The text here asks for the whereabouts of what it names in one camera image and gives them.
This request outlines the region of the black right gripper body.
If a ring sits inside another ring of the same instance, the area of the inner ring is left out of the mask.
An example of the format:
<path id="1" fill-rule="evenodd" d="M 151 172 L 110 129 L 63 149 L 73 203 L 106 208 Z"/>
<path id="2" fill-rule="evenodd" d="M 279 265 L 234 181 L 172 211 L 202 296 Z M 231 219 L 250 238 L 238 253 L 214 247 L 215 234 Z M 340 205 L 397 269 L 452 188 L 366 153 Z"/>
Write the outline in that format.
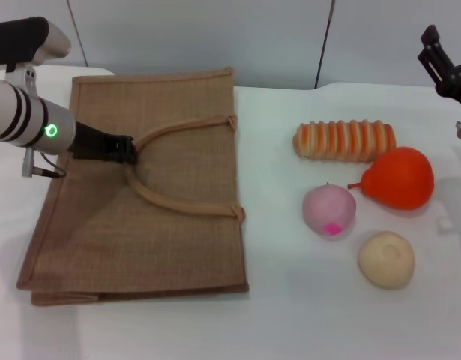
<path id="1" fill-rule="evenodd" d="M 461 104 L 461 64 L 438 66 L 440 81 L 436 84 L 436 92 L 444 98 L 450 98 Z"/>

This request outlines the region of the brown jute handbag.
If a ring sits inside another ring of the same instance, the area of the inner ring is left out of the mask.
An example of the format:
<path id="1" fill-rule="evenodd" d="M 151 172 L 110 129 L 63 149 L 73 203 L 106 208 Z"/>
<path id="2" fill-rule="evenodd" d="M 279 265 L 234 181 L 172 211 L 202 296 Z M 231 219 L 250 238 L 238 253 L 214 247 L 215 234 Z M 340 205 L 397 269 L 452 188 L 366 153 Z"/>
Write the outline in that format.
<path id="1" fill-rule="evenodd" d="M 233 70 L 77 76 L 70 108 L 139 160 L 58 159 L 17 288 L 37 306 L 246 292 Z"/>

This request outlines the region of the orange toy pear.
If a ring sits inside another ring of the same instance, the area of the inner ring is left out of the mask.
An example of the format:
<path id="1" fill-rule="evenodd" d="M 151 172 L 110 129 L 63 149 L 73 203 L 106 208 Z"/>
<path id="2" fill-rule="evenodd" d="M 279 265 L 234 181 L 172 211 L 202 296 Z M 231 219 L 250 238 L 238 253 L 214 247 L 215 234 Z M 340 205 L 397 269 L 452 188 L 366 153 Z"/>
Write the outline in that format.
<path id="1" fill-rule="evenodd" d="M 361 176 L 361 193 L 384 206 L 414 211 L 425 206 L 433 195 L 435 180 L 432 166 L 420 151 L 398 147 L 378 157 Z"/>

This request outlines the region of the orange striped long bread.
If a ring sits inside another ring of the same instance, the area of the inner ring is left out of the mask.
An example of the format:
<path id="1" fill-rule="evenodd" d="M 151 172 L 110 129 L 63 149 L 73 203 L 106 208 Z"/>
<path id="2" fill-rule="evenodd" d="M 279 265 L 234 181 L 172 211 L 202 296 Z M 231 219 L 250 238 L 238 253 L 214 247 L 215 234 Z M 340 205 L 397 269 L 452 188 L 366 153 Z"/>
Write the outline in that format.
<path id="1" fill-rule="evenodd" d="M 368 163 L 397 147 L 393 128 L 382 121 L 300 124 L 292 138 L 297 156 L 313 161 Z"/>

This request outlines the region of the beige egg yolk pastry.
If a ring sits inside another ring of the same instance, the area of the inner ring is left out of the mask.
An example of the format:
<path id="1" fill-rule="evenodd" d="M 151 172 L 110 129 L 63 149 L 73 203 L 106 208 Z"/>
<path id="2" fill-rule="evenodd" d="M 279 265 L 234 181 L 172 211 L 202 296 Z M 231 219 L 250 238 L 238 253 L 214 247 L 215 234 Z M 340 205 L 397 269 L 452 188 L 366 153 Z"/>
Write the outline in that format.
<path id="1" fill-rule="evenodd" d="M 358 267 L 375 287 L 400 290 L 415 270 L 415 253 L 410 242 L 395 232 L 378 232 L 358 249 Z"/>

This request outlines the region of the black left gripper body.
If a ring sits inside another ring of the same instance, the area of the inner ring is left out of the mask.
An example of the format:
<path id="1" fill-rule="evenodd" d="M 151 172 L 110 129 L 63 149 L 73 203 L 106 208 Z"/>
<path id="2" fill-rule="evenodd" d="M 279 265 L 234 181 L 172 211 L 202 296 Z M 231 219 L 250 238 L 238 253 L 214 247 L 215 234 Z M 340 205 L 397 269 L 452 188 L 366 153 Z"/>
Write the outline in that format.
<path id="1" fill-rule="evenodd" d="M 70 146 L 70 153 L 77 160 L 99 160 L 120 163 L 118 157 L 118 136 L 80 122 L 76 123 L 76 135 Z"/>

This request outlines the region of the pink toy peach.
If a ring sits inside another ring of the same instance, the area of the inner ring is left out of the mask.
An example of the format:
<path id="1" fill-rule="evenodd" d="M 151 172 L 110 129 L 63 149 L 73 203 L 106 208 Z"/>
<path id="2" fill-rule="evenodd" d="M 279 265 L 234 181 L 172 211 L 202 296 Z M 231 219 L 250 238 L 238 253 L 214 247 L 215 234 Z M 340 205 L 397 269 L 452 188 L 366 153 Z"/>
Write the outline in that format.
<path id="1" fill-rule="evenodd" d="M 344 187 L 335 184 L 324 184 L 308 191 L 301 205 L 307 227 L 328 241 L 340 241 L 350 234 L 356 210 L 355 198 Z"/>

